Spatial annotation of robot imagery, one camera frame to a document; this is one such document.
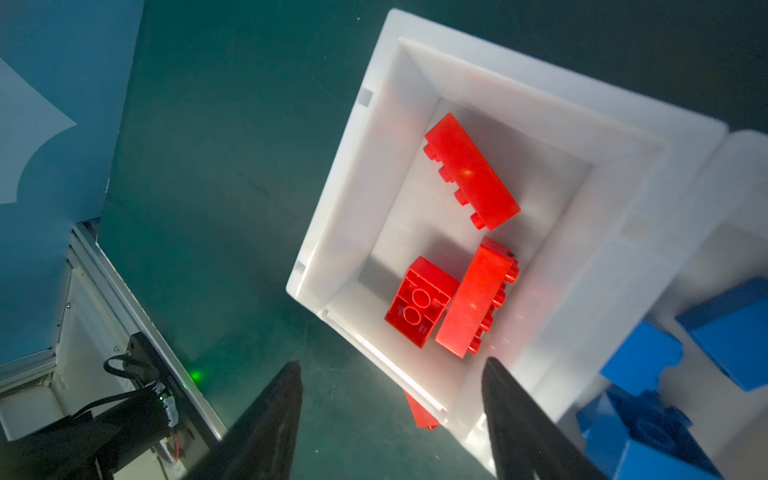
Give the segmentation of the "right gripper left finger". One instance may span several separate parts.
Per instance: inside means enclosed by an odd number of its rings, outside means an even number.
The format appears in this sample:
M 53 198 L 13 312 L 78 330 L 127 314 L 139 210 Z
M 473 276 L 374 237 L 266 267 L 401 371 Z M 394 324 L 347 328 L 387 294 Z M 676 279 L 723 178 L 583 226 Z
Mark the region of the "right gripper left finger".
M 301 368 L 279 371 L 236 424 L 186 474 L 188 479 L 287 479 L 303 399 Z

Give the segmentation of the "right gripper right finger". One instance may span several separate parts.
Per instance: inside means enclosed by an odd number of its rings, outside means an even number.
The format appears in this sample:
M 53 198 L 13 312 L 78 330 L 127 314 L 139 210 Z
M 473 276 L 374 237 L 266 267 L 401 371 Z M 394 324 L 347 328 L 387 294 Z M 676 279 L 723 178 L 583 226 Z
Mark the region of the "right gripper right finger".
M 486 360 L 481 393 L 497 478 L 605 477 L 494 357 Z

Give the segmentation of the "blue brick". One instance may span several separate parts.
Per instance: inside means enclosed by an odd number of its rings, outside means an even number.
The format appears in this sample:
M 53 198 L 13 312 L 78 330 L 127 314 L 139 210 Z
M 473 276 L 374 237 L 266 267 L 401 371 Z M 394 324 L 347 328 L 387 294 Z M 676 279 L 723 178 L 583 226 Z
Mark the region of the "blue brick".
M 658 393 L 608 388 L 576 414 L 585 455 L 610 479 L 720 479 L 681 410 Z
M 647 316 L 605 363 L 600 374 L 628 394 L 640 396 L 655 391 L 662 372 L 679 365 L 682 358 L 682 343 Z
M 718 369 L 745 392 L 767 384 L 767 280 L 754 278 L 676 316 Z

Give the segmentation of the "red brick top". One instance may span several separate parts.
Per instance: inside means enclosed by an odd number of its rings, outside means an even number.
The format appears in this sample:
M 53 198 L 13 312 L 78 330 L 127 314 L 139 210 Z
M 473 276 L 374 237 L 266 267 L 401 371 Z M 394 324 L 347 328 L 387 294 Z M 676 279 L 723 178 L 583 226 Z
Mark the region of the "red brick top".
M 441 423 L 408 392 L 405 392 L 405 397 L 418 428 L 434 430 L 441 426 Z

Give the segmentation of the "blue brick top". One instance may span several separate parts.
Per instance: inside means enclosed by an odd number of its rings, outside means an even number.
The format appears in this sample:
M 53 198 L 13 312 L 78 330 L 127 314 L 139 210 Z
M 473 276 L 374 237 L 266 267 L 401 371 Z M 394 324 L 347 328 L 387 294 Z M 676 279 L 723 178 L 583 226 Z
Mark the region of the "blue brick top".
M 647 316 L 605 363 L 600 374 L 628 394 L 640 396 L 655 391 L 662 372 L 679 365 L 682 358 L 682 343 Z

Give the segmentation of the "long red brick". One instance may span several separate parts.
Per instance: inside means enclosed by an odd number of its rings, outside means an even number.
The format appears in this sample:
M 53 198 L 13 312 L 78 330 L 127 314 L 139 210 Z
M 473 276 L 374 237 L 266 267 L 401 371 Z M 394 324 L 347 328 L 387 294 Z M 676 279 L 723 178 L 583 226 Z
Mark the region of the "long red brick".
M 460 282 L 436 341 L 458 358 L 476 354 L 490 330 L 494 311 L 506 300 L 506 287 L 516 282 L 518 260 L 501 243 L 484 237 Z
M 441 164 L 438 170 L 446 183 L 455 183 L 454 197 L 461 206 L 470 205 L 470 216 L 478 229 L 492 231 L 521 212 L 521 207 L 489 165 L 457 118 L 448 113 L 425 135 L 423 151 Z

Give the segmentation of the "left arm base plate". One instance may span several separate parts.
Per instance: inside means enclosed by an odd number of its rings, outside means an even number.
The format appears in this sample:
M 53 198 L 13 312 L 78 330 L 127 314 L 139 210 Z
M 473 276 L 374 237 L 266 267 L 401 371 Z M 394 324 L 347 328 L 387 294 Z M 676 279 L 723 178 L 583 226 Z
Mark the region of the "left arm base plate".
M 103 370 L 132 389 L 94 400 L 70 418 L 117 428 L 117 433 L 85 461 L 78 479 L 113 479 L 150 451 L 165 479 L 185 479 L 220 440 L 220 432 L 200 407 L 193 385 L 182 379 L 143 333 L 130 336 L 123 353 L 109 357 Z

